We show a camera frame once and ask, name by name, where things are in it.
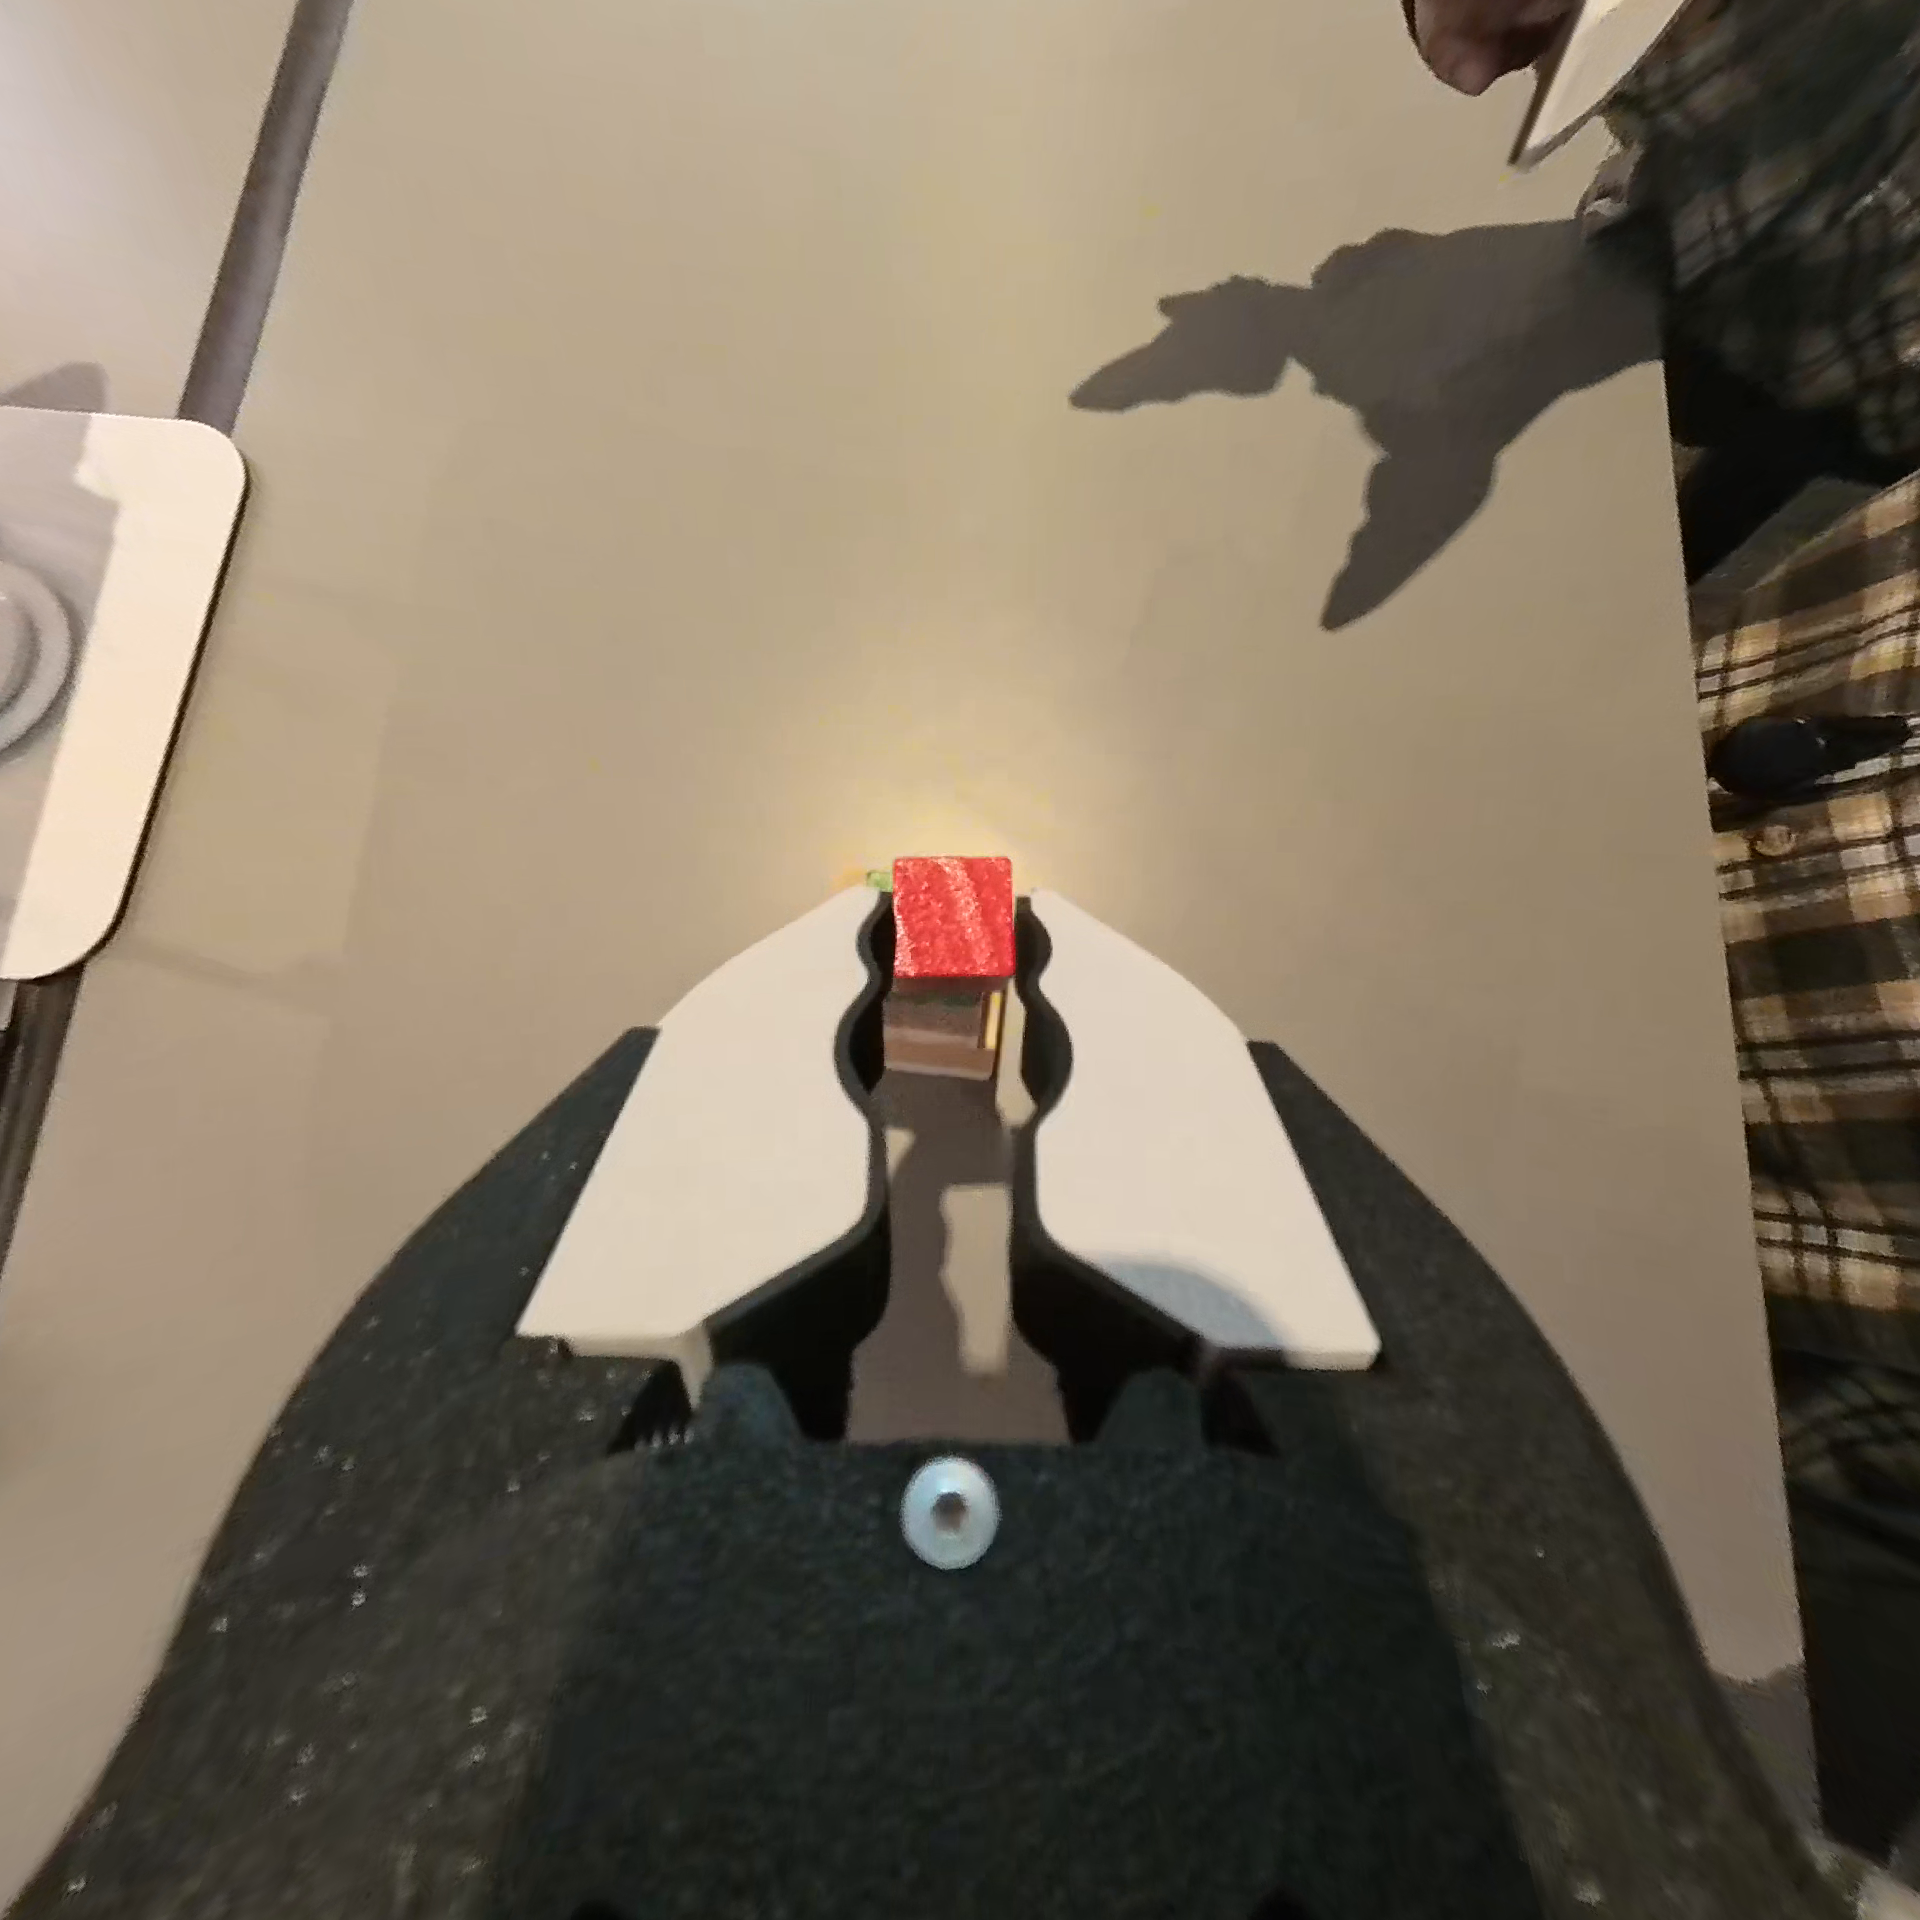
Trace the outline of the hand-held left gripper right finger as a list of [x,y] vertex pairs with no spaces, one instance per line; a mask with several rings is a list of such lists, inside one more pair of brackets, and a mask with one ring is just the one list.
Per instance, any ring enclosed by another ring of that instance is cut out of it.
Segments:
[[1237,1022],[1051,888],[1021,903],[1017,987],[1021,1311],[1058,1280],[1199,1359],[1370,1369],[1373,1315]]

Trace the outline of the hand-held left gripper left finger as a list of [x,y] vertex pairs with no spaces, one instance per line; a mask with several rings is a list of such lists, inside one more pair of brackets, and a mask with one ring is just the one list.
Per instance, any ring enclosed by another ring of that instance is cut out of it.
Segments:
[[661,1019],[515,1335],[665,1359],[690,1397],[763,1362],[765,1318],[879,1225],[883,1151],[853,1033],[879,891],[853,883],[696,979]]

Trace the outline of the medium wooden cube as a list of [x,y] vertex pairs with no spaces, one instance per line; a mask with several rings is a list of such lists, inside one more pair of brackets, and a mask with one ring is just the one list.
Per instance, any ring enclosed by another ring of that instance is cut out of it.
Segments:
[[1000,1058],[1003,999],[990,979],[894,985],[881,1006],[883,1069],[990,1082]]

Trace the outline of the red wooden cube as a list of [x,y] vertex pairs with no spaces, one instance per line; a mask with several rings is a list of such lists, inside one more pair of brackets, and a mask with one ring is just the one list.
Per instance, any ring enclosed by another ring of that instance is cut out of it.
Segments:
[[1017,971],[1008,855],[901,855],[890,869],[895,983],[1000,985]]

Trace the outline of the person's right hand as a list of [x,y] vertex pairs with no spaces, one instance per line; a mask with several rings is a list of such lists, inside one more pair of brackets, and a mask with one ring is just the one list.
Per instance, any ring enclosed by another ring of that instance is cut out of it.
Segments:
[[1469,98],[1546,56],[1578,8],[1578,1],[1401,3],[1424,66],[1445,86]]

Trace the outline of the person's plaid shirt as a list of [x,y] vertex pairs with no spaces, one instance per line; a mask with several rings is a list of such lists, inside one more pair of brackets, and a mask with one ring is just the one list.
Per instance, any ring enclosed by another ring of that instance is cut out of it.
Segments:
[[1755,715],[1898,712],[1790,799],[1710,778],[1750,1210],[1827,1835],[1915,1886],[1918,485],[1696,622],[1702,751]]

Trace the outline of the small black clip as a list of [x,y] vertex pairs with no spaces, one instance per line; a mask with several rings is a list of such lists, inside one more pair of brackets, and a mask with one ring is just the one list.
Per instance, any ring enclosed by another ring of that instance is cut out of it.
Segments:
[[1901,751],[1912,720],[1898,712],[1755,715],[1707,750],[1707,775],[1735,799],[1776,801]]

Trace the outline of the white display stand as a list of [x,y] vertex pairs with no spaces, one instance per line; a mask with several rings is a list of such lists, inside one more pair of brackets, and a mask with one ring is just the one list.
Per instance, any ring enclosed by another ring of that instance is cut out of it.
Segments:
[[189,419],[2,413],[2,978],[118,921],[249,467]]

